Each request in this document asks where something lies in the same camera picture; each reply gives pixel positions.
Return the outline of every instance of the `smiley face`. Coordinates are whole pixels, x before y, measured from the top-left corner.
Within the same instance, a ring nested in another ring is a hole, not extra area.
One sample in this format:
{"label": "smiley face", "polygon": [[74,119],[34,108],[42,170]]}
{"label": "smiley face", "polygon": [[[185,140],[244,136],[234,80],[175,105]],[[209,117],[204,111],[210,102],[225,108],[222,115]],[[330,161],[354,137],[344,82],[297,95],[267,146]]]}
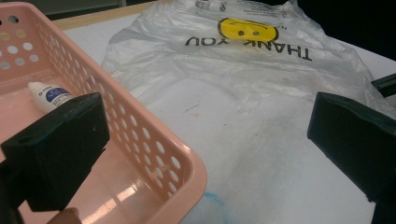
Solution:
{"label": "smiley face", "polygon": [[269,42],[276,40],[278,37],[278,31],[274,26],[235,18],[219,21],[218,28],[219,33],[229,39]]}

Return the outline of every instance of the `bottle label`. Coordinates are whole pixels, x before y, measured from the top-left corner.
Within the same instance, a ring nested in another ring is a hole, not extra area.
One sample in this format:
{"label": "bottle label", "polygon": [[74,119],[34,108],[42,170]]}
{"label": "bottle label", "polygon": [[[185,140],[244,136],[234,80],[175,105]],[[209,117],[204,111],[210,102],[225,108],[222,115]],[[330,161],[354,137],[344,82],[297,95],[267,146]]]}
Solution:
{"label": "bottle label", "polygon": [[46,93],[46,99],[53,105],[59,106],[73,98],[73,95],[63,88],[54,88]]}

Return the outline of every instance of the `pink plastic basket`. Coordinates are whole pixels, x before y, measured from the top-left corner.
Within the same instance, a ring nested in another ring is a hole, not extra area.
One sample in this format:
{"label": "pink plastic basket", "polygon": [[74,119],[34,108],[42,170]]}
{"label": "pink plastic basket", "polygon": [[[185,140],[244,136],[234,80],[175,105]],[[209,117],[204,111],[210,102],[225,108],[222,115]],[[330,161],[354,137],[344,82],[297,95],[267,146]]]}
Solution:
{"label": "pink plastic basket", "polygon": [[[39,10],[0,4],[1,142],[43,116],[30,81],[104,98],[111,140],[69,204],[83,223],[178,223],[202,197],[205,167],[189,147]],[[27,224],[56,214],[20,211]]]}

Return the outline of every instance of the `small bottle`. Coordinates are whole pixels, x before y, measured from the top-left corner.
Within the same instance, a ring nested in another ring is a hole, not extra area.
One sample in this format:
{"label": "small bottle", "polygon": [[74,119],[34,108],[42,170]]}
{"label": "small bottle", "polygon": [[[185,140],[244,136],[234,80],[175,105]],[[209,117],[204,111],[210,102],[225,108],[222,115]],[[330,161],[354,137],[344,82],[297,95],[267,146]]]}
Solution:
{"label": "small bottle", "polygon": [[45,113],[49,113],[56,107],[75,97],[58,85],[29,82],[28,87],[33,94],[35,104]]}

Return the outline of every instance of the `dark background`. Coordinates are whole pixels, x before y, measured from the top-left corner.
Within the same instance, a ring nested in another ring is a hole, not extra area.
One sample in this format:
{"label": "dark background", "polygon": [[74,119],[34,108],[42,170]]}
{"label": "dark background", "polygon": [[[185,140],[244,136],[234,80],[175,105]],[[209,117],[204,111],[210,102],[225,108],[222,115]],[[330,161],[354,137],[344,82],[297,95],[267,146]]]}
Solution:
{"label": "dark background", "polygon": [[[286,0],[257,0],[281,5]],[[326,35],[396,61],[396,7],[385,0],[299,0]]]}

